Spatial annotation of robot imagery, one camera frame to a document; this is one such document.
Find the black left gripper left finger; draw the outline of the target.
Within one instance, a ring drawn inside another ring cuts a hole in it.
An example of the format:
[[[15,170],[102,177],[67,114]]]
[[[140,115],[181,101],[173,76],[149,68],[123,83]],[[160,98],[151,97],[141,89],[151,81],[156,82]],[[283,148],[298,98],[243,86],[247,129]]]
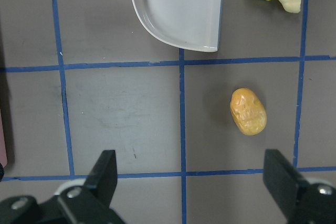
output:
[[[110,208],[118,174],[114,150],[103,151],[83,182],[72,181],[43,203],[30,195],[1,201],[1,223],[117,223]]]

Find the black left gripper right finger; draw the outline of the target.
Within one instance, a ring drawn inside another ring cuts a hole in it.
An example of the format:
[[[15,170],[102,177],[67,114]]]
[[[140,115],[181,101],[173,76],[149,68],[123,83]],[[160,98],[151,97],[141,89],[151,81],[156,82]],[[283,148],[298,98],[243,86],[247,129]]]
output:
[[[277,149],[264,154],[263,182],[287,223],[335,223],[335,187],[305,178]]]

